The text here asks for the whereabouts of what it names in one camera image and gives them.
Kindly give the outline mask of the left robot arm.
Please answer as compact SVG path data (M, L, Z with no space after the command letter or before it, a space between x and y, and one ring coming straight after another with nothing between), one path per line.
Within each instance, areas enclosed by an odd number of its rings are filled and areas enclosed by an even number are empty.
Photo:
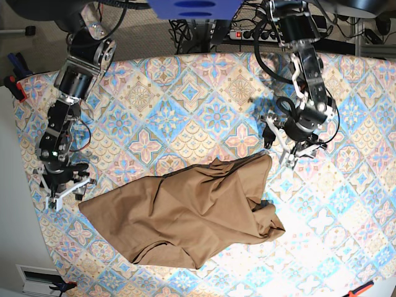
M319 148L327 148L328 142L321 140L315 130L339 115L321 76L322 60L312 45L321 36L305 1L263 1L259 9L262 17L253 33L256 61L271 78L292 85L296 94L296 100L283 96L276 99L283 116L265 117L265 147L270 148L278 132L284 131L295 143L291 153L306 157ZM261 58L259 37L267 25L271 26L279 46L292 50L290 79L275 73Z

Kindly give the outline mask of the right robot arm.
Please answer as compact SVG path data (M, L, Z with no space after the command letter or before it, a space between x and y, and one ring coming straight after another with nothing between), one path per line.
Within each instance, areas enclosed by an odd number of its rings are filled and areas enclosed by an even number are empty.
M87 186L96 184L88 163L71 163L72 127L82 121L81 103L99 84L113 61L116 42L107 32L89 2L75 4L71 13L56 19L67 32L67 58L54 81L56 99L47 112L48 125L37 138L35 154L41 165L34 170L46 192L45 207L60 210L62 200L73 193L82 200Z

